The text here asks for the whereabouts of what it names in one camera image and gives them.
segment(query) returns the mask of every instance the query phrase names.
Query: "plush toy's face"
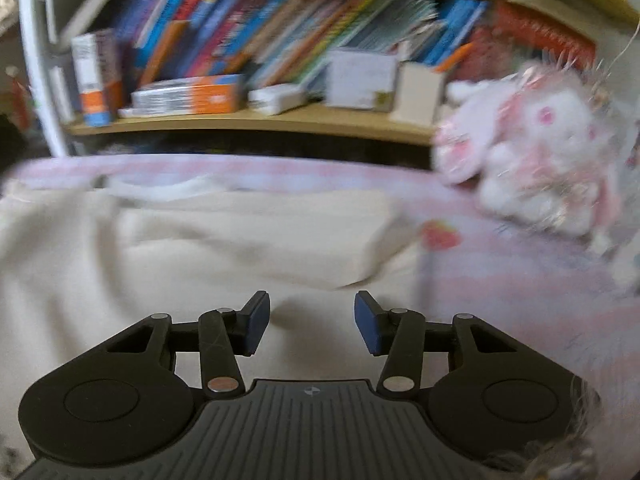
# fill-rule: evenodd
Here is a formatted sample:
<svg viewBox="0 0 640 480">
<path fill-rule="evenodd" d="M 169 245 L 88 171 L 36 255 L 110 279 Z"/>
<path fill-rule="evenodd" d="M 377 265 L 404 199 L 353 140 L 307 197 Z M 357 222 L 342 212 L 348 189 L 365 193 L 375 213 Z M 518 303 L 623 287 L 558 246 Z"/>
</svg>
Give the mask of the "plush toy's face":
<svg viewBox="0 0 640 480">
<path fill-rule="evenodd" d="M 541 92 L 524 105 L 527 137 L 542 141 L 554 160 L 572 165 L 593 160 L 601 142 L 587 104 L 570 89 Z"/>
</svg>

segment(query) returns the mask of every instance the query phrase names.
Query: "pink checkered bedsheet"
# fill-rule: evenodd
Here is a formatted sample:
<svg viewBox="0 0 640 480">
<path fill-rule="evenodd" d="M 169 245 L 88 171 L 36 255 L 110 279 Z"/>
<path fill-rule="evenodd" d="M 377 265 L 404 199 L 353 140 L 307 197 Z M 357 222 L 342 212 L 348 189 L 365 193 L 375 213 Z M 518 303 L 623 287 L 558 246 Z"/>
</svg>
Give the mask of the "pink checkered bedsheet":
<svg viewBox="0 0 640 480">
<path fill-rule="evenodd" d="M 100 174 L 147 185 L 210 174 L 231 188 L 279 192 L 383 189 L 419 221 L 444 220 L 460 235 L 458 246 L 422 267 L 430 277 L 421 280 L 433 290 L 420 309 L 431 320 L 471 312 L 567 366 L 585 356 L 602 358 L 602 365 L 613 358 L 640 372 L 640 298 L 617 291 L 601 260 L 576 242 L 484 216 L 470 192 L 443 186 L 426 171 L 253 156 L 110 155 L 35 160 L 13 172 L 31 187 L 49 188 L 81 186 Z"/>
</svg>

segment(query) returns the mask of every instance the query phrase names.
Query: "ribbed gray panel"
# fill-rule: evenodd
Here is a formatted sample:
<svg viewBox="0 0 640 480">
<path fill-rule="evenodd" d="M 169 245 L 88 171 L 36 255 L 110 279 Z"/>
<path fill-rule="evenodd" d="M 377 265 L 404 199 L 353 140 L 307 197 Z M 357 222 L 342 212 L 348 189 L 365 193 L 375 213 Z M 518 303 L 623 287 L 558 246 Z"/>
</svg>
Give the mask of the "ribbed gray panel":
<svg viewBox="0 0 640 480">
<path fill-rule="evenodd" d="M 236 400 L 207 404 L 193 428 L 159 454 L 85 469 L 38 460 L 20 480 L 478 480 L 408 402 L 366 381 L 257 381 Z"/>
</svg>

